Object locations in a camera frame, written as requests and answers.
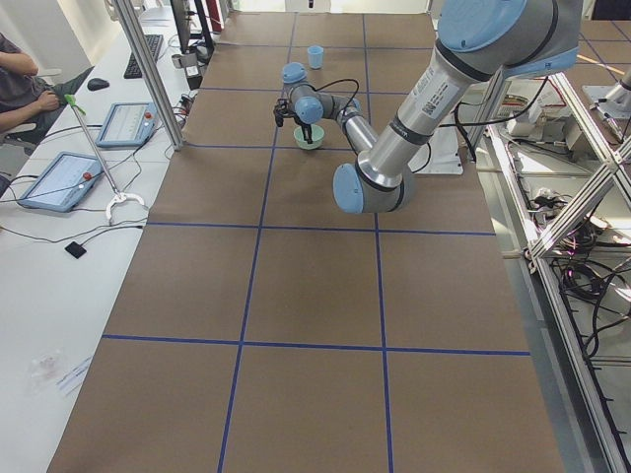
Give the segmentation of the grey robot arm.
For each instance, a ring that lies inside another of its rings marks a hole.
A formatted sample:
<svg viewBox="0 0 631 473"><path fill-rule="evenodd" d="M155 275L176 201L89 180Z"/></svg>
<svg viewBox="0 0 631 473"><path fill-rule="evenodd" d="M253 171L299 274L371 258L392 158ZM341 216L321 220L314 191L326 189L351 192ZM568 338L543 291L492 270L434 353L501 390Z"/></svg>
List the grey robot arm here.
<svg viewBox="0 0 631 473"><path fill-rule="evenodd" d="M414 190L410 161L473 84L506 76L547 76L571 68L578 54L579 1L448 1L431 61L382 133L350 98L317 91L305 67L283 67L278 126L294 120L307 140L322 119L338 123L357 159L334 173L333 194L346 213L403 207Z"/></svg>

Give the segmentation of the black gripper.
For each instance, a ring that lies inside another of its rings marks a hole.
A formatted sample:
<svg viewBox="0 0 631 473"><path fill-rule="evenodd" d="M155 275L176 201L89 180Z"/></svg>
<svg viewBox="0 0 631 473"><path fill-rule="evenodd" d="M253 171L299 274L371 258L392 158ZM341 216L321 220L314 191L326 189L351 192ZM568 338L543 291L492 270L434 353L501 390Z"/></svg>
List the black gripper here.
<svg viewBox="0 0 631 473"><path fill-rule="evenodd" d="M291 115L292 115L292 118L294 119L295 123L298 126L301 126L302 141L307 143L307 144L311 144L313 142L313 129L312 129L312 127L309 124L306 124L296 111L293 111L291 113Z"/></svg>

